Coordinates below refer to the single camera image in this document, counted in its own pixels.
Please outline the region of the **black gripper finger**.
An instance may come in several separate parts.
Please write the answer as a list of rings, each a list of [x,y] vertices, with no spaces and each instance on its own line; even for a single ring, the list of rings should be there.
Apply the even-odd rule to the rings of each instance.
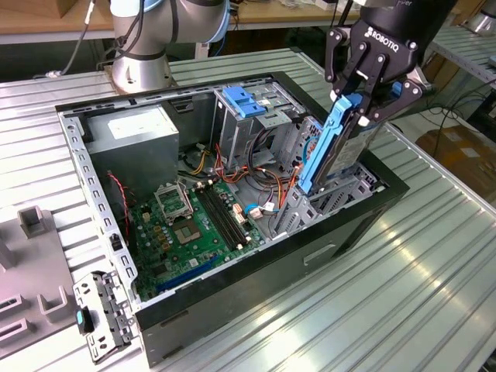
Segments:
[[[423,96],[418,67],[417,53],[378,54],[367,72],[358,125],[381,123],[417,102]]]
[[[358,92],[370,81],[370,32],[368,27],[333,27],[325,48],[325,80],[332,85],[330,98]]]

